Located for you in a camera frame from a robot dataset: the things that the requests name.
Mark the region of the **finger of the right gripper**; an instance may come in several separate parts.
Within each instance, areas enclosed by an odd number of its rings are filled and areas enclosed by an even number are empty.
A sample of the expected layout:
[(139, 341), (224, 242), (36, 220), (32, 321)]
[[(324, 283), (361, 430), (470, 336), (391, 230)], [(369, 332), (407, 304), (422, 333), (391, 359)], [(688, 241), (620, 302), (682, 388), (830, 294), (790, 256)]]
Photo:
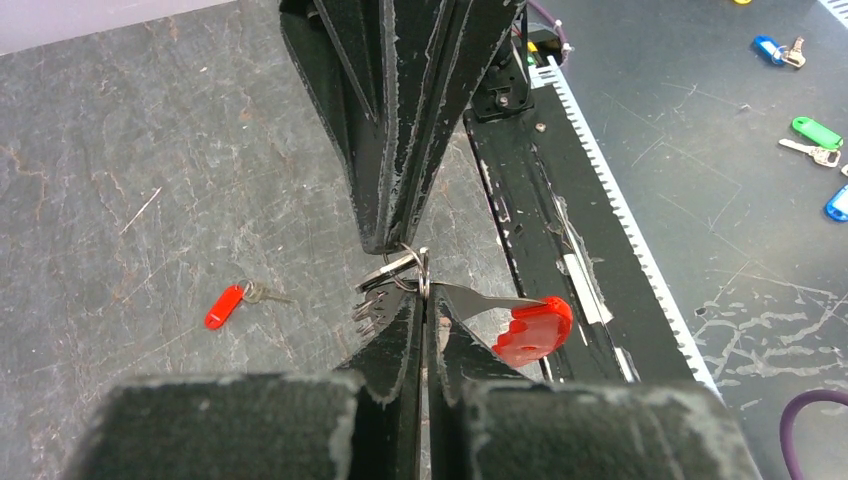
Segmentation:
[(363, 250), (399, 251), (399, 1), (282, 1), (282, 37), (340, 159)]
[(522, 1), (385, 6), (385, 252), (414, 236), (448, 138), (524, 7)]

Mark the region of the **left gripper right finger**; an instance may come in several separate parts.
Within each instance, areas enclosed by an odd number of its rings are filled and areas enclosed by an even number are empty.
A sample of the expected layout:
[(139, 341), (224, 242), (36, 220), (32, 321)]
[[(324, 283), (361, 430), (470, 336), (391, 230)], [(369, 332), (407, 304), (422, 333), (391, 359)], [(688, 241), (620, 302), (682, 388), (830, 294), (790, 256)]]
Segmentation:
[(427, 356), (439, 479), (756, 479), (741, 429), (693, 382), (535, 382), (431, 290)]

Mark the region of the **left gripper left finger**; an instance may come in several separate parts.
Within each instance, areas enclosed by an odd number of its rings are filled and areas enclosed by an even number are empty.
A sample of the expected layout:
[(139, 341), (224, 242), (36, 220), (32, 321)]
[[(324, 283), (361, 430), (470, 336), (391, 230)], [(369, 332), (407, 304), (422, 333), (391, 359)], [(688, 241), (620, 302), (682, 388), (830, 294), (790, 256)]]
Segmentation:
[(68, 479), (409, 479), (421, 301), (369, 293), (368, 341), (317, 374), (144, 376), (111, 390)]

